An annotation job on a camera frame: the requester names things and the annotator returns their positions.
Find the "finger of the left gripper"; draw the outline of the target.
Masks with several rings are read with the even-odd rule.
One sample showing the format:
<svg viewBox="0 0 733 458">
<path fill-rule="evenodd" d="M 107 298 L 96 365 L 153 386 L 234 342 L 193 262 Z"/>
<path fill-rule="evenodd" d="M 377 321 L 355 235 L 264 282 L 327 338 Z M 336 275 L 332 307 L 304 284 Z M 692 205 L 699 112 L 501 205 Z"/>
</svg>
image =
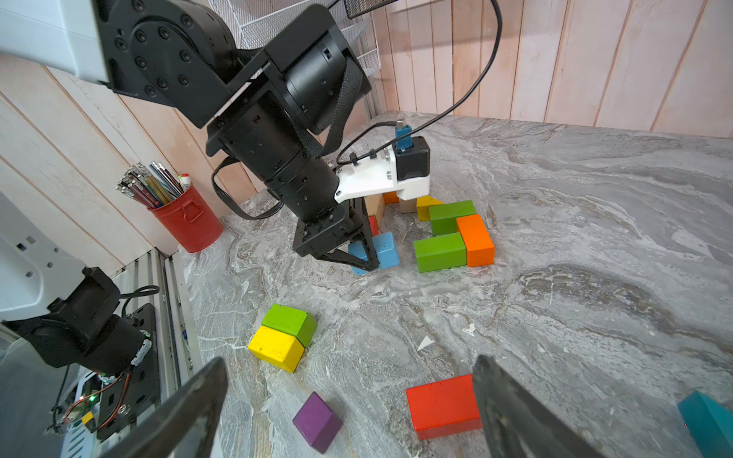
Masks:
<svg viewBox="0 0 733 458">
<path fill-rule="evenodd" d="M 372 240 L 372 232 L 368 217 L 364 217 L 360 227 L 349 233 L 349 248 L 360 248 L 360 251 L 351 253 L 349 250 L 335 248 L 320 257 L 321 261 L 343 264 L 359 270 L 371 272 L 380 266 L 377 251 Z"/>
</svg>

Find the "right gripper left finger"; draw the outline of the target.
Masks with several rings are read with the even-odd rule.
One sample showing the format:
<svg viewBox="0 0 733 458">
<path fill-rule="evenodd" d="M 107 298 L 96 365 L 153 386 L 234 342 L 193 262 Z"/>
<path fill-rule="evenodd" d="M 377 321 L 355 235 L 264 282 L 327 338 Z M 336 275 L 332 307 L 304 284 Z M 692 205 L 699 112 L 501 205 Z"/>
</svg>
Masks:
<svg viewBox="0 0 733 458">
<path fill-rule="evenodd" d="M 225 359 L 206 364 L 106 457 L 210 457 L 228 391 Z"/>
</svg>

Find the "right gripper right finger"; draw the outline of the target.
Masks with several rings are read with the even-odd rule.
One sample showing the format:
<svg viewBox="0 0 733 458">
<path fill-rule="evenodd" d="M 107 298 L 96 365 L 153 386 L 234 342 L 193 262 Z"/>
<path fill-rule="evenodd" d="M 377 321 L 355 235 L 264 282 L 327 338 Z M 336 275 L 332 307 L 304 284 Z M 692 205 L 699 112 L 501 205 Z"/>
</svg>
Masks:
<svg viewBox="0 0 733 458">
<path fill-rule="evenodd" d="M 601 457 L 486 355 L 473 366 L 473 392 L 492 457 Z"/>
</svg>

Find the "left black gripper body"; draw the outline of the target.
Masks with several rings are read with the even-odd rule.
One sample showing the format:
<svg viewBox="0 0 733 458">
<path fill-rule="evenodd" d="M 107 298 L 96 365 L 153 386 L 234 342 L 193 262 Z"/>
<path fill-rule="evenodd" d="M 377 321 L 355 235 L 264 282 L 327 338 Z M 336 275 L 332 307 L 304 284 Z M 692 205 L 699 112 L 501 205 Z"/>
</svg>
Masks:
<svg viewBox="0 0 733 458">
<path fill-rule="evenodd" d="M 360 244 L 371 258 L 371 230 L 368 211 L 363 198 L 337 204 L 319 219 L 304 223 L 298 221 L 293 241 L 294 251 L 301 257 L 354 258 L 343 251 L 344 244 Z"/>
</svg>

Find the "light blue block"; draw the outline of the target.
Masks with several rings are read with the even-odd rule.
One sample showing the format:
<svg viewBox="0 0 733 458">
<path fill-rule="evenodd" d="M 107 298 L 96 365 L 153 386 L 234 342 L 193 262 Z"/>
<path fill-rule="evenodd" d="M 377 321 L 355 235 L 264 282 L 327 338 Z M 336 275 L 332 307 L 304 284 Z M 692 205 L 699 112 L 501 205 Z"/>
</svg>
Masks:
<svg viewBox="0 0 733 458">
<path fill-rule="evenodd" d="M 384 270 L 400 264 L 399 254 L 391 232 L 373 236 L 372 242 L 379 261 L 378 270 Z M 350 255 L 360 258 L 363 261 L 368 258 L 362 242 L 353 242 L 347 250 L 349 250 Z"/>
</svg>

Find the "red block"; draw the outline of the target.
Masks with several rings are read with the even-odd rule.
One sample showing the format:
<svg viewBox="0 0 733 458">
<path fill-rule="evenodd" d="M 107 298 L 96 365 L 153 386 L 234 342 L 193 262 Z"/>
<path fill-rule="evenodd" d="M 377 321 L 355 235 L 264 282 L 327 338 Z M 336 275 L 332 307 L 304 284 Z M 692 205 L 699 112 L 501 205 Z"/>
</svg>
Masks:
<svg viewBox="0 0 733 458">
<path fill-rule="evenodd" d="M 368 222 L 370 223 L 371 234 L 373 236 L 378 236 L 380 234 L 380 228 L 377 218 L 375 216 L 369 216 Z"/>
<path fill-rule="evenodd" d="M 406 390 L 413 429 L 431 440 L 481 429 L 471 374 Z"/>
</svg>

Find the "long orange block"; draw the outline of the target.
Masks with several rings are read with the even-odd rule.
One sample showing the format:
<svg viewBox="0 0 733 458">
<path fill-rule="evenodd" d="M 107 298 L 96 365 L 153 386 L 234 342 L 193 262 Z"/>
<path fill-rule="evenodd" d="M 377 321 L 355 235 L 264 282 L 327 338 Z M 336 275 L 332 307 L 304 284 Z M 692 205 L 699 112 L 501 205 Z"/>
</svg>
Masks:
<svg viewBox="0 0 733 458">
<path fill-rule="evenodd" d="M 383 200 L 385 205 L 399 204 L 400 202 L 400 198 L 397 197 L 395 192 L 384 193 Z"/>
</svg>

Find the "yellow triangle block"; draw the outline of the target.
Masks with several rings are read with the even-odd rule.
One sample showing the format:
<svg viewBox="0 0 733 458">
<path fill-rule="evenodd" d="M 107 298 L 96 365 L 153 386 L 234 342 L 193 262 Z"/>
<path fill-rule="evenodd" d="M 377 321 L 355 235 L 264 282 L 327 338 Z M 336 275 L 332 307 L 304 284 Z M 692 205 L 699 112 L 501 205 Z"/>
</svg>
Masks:
<svg viewBox="0 0 733 458">
<path fill-rule="evenodd" d="M 437 198 L 433 198 L 431 196 L 418 198 L 416 200 L 416 211 L 419 221 L 430 221 L 431 214 L 429 213 L 429 210 L 433 206 L 439 206 L 443 204 L 444 202 L 441 202 L 441 200 L 437 200 Z"/>
</svg>

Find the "purple cube block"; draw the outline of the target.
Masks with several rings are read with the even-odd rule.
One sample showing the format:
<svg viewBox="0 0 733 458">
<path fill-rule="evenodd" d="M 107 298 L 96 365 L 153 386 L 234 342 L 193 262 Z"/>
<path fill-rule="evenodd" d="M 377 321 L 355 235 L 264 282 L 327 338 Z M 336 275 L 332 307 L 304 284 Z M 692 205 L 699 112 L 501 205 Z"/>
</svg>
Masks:
<svg viewBox="0 0 733 458">
<path fill-rule="evenodd" d="M 313 450 L 325 454 L 343 427 L 343 421 L 317 392 L 313 392 L 293 418 L 293 425 Z"/>
</svg>

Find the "small natural wood block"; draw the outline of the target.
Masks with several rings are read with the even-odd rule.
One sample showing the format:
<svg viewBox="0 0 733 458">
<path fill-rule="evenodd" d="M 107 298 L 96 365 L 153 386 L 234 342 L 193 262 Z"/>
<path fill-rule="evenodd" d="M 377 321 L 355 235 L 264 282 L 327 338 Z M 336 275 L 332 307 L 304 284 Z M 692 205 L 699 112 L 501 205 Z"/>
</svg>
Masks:
<svg viewBox="0 0 733 458">
<path fill-rule="evenodd" d="M 383 217 L 385 213 L 385 200 L 382 194 L 375 194 L 366 196 L 365 198 L 365 204 L 366 204 L 366 211 L 368 211 L 368 216 L 374 217 L 376 219 L 377 224 L 379 226 L 382 226 L 383 224 Z"/>
</svg>

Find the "long natural wood block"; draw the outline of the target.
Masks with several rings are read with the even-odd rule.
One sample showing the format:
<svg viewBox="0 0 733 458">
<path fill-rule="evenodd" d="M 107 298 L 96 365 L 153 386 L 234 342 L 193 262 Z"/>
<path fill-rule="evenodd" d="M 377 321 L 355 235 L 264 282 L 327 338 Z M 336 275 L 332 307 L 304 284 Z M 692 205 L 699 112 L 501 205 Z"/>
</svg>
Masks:
<svg viewBox="0 0 733 458">
<path fill-rule="evenodd" d="M 399 200 L 399 210 L 403 214 L 411 214 L 417 212 L 417 200 Z"/>
</svg>

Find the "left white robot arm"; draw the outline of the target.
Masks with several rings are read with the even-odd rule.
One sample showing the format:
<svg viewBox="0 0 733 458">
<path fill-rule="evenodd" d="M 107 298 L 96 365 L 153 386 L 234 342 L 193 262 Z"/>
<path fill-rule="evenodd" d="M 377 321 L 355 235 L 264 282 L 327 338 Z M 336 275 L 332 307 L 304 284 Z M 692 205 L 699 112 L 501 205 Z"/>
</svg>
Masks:
<svg viewBox="0 0 733 458">
<path fill-rule="evenodd" d="M 366 271 L 379 261 L 364 200 L 326 164 L 370 82 L 325 6 L 307 7 L 259 49 L 240 49 L 194 1 L 5 1 L 1 50 L 179 110 L 208 155 L 244 164 L 298 220 L 302 257 Z M 54 368 L 118 375 L 151 339 L 116 308 L 118 288 L 1 202 L 1 322 Z"/>
</svg>

